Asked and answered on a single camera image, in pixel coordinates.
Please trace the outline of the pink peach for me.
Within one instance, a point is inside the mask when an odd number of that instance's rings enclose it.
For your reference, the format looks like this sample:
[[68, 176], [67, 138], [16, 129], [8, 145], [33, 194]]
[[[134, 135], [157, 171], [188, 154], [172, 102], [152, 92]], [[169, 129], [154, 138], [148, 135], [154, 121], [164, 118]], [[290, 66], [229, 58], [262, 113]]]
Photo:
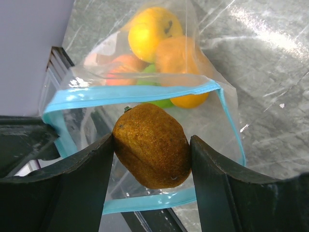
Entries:
[[121, 79], [121, 73], [139, 73], [142, 72], [149, 63], [139, 59], [134, 54], [124, 54], [115, 58], [111, 64], [113, 69], [106, 75], [105, 85], [107, 86], [124, 86], [135, 85], [137, 80], [135, 79]]

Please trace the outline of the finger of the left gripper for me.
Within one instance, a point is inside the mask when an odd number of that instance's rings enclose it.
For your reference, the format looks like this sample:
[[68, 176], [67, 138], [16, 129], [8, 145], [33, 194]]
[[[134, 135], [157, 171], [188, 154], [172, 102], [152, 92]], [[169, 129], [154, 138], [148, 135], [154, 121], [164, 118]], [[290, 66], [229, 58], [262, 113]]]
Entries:
[[54, 141], [58, 134], [39, 117], [0, 117], [0, 176], [15, 175], [30, 160], [60, 157]]

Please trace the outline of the orange mango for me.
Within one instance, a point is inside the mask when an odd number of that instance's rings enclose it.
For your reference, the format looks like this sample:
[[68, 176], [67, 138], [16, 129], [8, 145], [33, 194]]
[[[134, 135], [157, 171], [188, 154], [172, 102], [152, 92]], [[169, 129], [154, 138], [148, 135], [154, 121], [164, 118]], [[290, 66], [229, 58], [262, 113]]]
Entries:
[[156, 70], [160, 73], [178, 74], [168, 79], [164, 86], [197, 86], [197, 78], [192, 75], [205, 75], [213, 78], [213, 67], [191, 37], [170, 37], [159, 43], [155, 52]]

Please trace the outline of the yellow orange fruit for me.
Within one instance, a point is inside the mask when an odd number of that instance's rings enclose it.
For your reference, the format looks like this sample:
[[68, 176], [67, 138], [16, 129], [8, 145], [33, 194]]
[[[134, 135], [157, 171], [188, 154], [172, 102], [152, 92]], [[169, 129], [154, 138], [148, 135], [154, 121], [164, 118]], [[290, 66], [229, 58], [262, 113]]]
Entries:
[[163, 7], [150, 7], [130, 21], [128, 43], [139, 59], [153, 63], [162, 40], [182, 35], [182, 26], [174, 13]]

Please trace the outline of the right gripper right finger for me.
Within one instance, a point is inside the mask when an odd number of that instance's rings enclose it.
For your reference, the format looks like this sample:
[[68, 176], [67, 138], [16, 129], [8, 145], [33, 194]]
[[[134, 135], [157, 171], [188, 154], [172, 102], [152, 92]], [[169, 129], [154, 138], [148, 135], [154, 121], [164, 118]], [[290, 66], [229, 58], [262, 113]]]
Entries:
[[309, 175], [280, 180], [190, 140], [192, 174], [204, 232], [306, 232]]

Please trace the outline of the brown kiwi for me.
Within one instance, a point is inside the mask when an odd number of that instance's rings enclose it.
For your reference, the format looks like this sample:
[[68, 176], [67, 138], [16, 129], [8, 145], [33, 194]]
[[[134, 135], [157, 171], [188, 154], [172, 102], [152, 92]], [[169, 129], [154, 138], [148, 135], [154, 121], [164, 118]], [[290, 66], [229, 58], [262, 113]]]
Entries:
[[191, 173], [190, 145], [181, 124], [154, 104], [126, 107], [112, 135], [120, 162], [149, 189], [177, 187]]

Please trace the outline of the green apple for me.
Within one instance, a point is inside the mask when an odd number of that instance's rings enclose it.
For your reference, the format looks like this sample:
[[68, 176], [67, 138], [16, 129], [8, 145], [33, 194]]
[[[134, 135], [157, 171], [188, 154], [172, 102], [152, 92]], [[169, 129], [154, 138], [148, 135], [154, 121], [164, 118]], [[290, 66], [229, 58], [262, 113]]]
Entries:
[[[142, 72], [144, 73], [155, 73], [156, 67], [155, 64], [148, 65]], [[159, 83], [146, 81], [139, 79], [136, 83], [137, 85], [146, 85], [146, 86], [161, 86]], [[157, 101], [148, 101], [148, 103], [154, 104], [160, 108], [170, 108], [173, 107], [173, 103], [170, 101], [170, 99], [164, 99], [164, 100], [157, 100]]]

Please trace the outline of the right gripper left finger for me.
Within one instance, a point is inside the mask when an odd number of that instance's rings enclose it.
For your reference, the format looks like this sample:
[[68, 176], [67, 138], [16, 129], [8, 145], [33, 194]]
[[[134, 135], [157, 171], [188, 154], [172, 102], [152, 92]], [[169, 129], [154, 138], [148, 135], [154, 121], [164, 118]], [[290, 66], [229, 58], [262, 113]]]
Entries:
[[26, 176], [0, 181], [3, 232], [97, 232], [113, 160], [112, 135]]

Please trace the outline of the clear zip top bag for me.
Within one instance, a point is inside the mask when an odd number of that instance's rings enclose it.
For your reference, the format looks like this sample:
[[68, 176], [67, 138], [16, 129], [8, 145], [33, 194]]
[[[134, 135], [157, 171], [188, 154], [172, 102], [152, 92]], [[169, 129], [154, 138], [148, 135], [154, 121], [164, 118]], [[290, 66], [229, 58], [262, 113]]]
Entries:
[[[198, 21], [189, 0], [151, 0], [144, 4], [117, 32], [98, 44], [78, 65], [71, 67], [59, 90], [47, 104], [42, 118], [58, 132], [55, 145], [67, 158], [93, 144], [107, 133], [126, 107], [170, 99], [173, 107], [162, 108], [182, 126], [190, 143], [196, 135], [229, 159], [246, 164], [239, 132], [236, 89], [213, 67], [213, 78], [192, 75], [197, 86], [164, 86], [172, 73], [121, 73], [121, 79], [146, 80], [161, 86], [105, 85], [120, 55], [134, 54], [128, 43], [130, 21], [150, 7], [163, 7], [174, 13], [183, 29], [199, 45]], [[120, 162], [113, 150], [113, 163], [107, 188], [104, 214], [156, 210], [196, 201], [192, 175], [174, 188], [150, 189], [141, 185]]]

